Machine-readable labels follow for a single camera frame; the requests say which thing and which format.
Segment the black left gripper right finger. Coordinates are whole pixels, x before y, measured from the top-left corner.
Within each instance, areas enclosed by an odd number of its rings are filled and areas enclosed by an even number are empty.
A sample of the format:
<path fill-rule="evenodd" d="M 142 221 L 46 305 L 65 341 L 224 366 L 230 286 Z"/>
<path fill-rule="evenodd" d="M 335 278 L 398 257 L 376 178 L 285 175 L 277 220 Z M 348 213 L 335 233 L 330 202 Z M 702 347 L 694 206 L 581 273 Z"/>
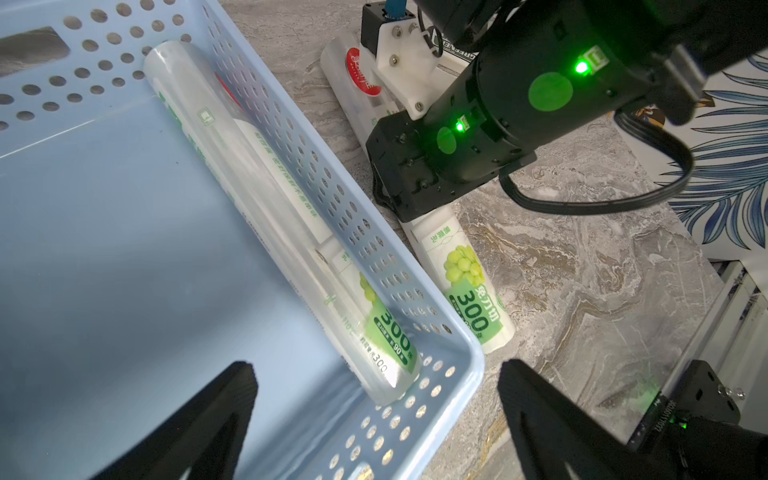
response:
<path fill-rule="evenodd" d="M 502 364 L 497 390 L 527 479 L 671 479 L 561 394 L 525 362 Z"/>

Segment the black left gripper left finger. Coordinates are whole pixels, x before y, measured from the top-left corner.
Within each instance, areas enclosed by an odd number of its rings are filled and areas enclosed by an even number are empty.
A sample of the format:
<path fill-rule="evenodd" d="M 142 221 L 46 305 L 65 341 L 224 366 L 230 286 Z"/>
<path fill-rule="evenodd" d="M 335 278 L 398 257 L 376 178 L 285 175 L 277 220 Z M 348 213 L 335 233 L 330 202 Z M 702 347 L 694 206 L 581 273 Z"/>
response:
<path fill-rule="evenodd" d="M 232 479 L 258 383 L 253 366 L 229 365 L 97 479 Z"/>

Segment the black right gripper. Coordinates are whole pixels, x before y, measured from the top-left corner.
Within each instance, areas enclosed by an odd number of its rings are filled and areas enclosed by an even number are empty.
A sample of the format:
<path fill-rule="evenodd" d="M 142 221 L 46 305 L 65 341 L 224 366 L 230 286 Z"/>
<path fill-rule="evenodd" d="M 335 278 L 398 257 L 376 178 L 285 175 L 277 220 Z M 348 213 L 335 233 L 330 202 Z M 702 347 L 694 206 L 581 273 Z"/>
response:
<path fill-rule="evenodd" d="M 407 112 L 378 121 L 366 142 L 374 173 L 374 199 L 406 223 L 448 205 L 499 175 L 511 174 L 536 160 L 534 153 L 493 162 L 475 180 L 452 180 L 428 163 L 429 156 Z"/>

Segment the plastic wrap roll red label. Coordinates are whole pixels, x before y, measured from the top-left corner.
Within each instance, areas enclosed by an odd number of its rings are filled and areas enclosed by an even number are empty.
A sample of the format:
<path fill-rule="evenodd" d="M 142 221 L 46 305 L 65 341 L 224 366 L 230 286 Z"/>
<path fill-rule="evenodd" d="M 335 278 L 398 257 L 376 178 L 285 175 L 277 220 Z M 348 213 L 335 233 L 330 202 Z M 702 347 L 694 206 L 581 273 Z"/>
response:
<path fill-rule="evenodd" d="M 381 118 L 403 109 L 378 78 L 360 65 L 361 47 L 351 33 L 334 38 L 320 63 L 361 144 Z M 401 225 L 415 257 L 453 305 L 485 354 L 509 343 L 515 326 L 467 234 L 449 206 Z"/>

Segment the clear plastic wrap roll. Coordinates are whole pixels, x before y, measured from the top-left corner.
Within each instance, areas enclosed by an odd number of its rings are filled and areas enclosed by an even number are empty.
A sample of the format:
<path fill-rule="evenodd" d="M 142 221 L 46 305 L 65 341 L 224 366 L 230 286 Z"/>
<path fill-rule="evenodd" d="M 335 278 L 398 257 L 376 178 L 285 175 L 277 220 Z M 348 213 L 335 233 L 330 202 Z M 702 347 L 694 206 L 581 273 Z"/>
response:
<path fill-rule="evenodd" d="M 164 42 L 144 73 L 366 393 L 379 406 L 402 398 L 415 347 L 202 52 Z"/>

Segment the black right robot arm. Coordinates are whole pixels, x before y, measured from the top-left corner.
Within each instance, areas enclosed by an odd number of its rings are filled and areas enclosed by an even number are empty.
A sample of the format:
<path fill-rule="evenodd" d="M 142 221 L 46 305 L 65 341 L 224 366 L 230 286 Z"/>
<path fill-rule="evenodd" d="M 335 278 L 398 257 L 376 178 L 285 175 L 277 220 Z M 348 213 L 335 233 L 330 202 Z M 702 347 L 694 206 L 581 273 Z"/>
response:
<path fill-rule="evenodd" d="M 662 203 L 687 187 L 689 148 L 636 111 L 687 123 L 708 78 L 767 45 L 763 1 L 367 3 L 361 54 L 402 104 L 366 142 L 376 202 L 409 222 L 498 179 L 538 213 L 590 216 Z M 681 170 L 648 193 L 597 202 L 524 195 L 511 174 L 538 147 L 605 115 Z"/>

